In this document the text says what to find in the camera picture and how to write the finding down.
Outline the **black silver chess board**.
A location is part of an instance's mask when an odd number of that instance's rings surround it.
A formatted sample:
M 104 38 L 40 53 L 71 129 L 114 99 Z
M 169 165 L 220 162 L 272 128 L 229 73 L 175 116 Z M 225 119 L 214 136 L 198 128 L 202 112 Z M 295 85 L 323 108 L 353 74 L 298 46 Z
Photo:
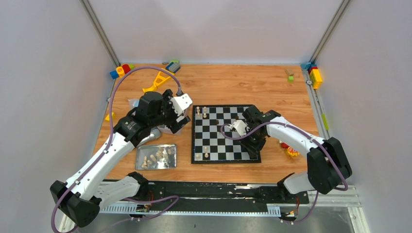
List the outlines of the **black silver chess board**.
M 249 104 L 194 105 L 192 110 L 192 164 L 261 163 L 252 157 L 238 140 L 225 138 L 223 124 L 244 120 L 242 113 Z

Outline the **tin lid with light pieces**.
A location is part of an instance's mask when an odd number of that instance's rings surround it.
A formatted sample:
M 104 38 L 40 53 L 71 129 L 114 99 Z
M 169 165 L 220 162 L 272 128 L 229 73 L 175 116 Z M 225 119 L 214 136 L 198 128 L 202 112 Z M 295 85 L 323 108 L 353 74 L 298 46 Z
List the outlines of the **tin lid with light pieces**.
M 137 148 L 136 170 L 161 170 L 177 167 L 177 145 L 144 145 Z

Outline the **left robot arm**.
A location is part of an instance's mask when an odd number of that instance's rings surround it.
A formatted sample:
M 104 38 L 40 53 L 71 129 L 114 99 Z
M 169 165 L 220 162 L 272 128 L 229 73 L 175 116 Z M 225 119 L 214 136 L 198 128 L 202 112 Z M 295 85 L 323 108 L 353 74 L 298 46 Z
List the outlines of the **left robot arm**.
M 149 91 L 141 96 L 137 107 L 119 119 L 106 142 L 78 172 L 65 182 L 55 181 L 51 185 L 57 208 L 76 227 L 83 228 L 108 205 L 131 197 L 146 199 L 148 180 L 137 172 L 105 188 L 100 183 L 125 155 L 147 142 L 154 128 L 165 125 L 176 133 L 190 122 L 184 113 L 192 104 L 188 94 L 174 97 L 169 89 L 162 94 Z

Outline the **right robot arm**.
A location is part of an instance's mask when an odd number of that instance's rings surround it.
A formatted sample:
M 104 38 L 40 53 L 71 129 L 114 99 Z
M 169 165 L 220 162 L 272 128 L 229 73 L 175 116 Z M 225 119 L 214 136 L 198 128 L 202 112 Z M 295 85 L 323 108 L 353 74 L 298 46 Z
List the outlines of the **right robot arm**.
M 312 135 L 291 124 L 278 112 L 264 113 L 254 105 L 242 116 L 243 119 L 233 122 L 231 129 L 237 131 L 240 144 L 253 156 L 259 155 L 267 137 L 273 137 L 307 160 L 306 172 L 293 173 L 281 180 L 277 195 L 282 202 L 291 202 L 297 193 L 304 191 L 327 194 L 340 184 L 347 186 L 346 180 L 352 175 L 352 169 L 338 139 Z

